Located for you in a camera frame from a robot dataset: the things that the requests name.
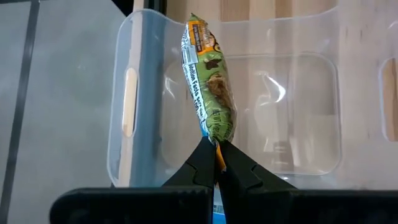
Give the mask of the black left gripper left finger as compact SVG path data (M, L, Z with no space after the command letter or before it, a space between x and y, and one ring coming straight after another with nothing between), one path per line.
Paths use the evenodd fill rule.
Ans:
M71 190L52 204L50 224L212 224L215 160L202 138L162 186Z

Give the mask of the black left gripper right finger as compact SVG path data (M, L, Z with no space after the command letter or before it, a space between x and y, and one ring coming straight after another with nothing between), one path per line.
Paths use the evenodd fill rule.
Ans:
M226 224L398 224L398 190L298 189L228 141L218 150Z

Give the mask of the clear plastic bin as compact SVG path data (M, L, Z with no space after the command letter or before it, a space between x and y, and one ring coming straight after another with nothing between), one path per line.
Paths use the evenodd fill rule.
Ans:
M171 0L133 12L116 42L107 170L162 185L201 138L182 68L191 14L228 65L233 144L304 189L398 189L398 0Z

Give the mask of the green Chewy granola bar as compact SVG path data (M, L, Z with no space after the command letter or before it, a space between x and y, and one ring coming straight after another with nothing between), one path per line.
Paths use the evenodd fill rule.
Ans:
M216 174L226 170L220 144L234 137L236 108L227 63L208 23L190 14L181 39L182 68L200 124L202 138L186 160L196 174L195 184L206 179L206 163Z

